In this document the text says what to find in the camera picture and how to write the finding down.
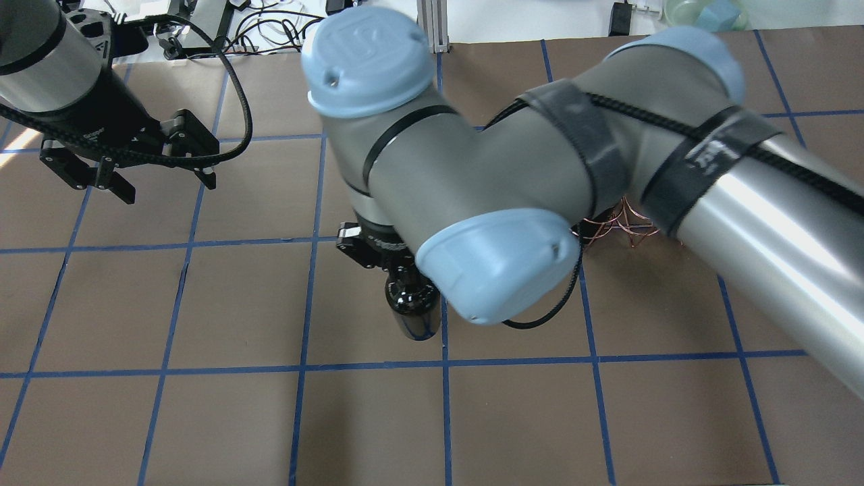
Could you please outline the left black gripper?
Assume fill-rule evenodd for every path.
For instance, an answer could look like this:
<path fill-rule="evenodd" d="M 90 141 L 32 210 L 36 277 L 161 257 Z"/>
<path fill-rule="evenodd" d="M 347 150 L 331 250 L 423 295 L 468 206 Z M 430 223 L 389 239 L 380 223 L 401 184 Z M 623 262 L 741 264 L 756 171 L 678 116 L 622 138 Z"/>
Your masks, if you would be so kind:
<path fill-rule="evenodd" d="M 28 67 L 15 73 L 3 68 L 2 98 L 3 117 L 47 136 L 40 162 L 74 190 L 107 190 L 134 204 L 136 189 L 115 171 L 110 157 L 154 163 L 163 156 L 164 144 L 167 156 L 181 158 L 169 168 L 191 171 L 207 190 L 216 189 L 212 163 L 188 162 L 219 154 L 216 136 L 188 109 L 159 123 L 110 67 Z M 83 156 L 101 158 L 92 166 L 61 142 Z"/>

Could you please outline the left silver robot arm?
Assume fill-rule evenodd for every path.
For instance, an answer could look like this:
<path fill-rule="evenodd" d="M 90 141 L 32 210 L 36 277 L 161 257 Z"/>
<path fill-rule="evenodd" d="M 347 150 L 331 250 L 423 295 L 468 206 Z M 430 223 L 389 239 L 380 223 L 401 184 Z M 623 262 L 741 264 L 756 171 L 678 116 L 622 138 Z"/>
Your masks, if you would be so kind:
<path fill-rule="evenodd" d="M 119 169 L 136 161 L 105 147 L 179 157 L 179 168 L 216 187 L 212 167 L 188 162 L 218 154 L 213 133 L 186 109 L 154 119 L 114 71 L 114 59 L 145 47 L 145 34 L 111 13 L 56 1 L 2 3 L 2 101 L 44 123 L 40 162 L 74 190 L 108 190 L 134 203 L 136 190 Z"/>

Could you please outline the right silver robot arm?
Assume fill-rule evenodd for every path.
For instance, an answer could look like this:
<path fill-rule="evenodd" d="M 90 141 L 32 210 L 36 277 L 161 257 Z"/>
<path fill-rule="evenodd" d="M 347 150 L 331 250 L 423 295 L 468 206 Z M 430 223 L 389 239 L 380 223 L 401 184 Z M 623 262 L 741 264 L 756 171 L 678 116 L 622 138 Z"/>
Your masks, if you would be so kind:
<path fill-rule="evenodd" d="M 483 130 L 447 102 L 419 25 L 374 6 L 306 40 L 308 100 L 358 221 L 337 245 L 391 275 L 414 339 L 444 296 L 510 323 L 577 272 L 587 218 L 634 196 L 862 394 L 862 187 L 743 107 L 743 71 L 680 26 L 522 93 Z"/>

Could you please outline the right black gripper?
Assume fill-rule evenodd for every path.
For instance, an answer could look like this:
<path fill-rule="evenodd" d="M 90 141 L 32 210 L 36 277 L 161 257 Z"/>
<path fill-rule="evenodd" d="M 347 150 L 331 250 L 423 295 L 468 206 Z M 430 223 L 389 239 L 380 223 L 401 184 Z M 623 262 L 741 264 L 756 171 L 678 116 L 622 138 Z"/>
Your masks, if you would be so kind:
<path fill-rule="evenodd" d="M 336 247 L 361 267 L 419 270 L 414 253 L 391 225 L 379 225 L 361 217 L 346 221 L 337 231 Z"/>

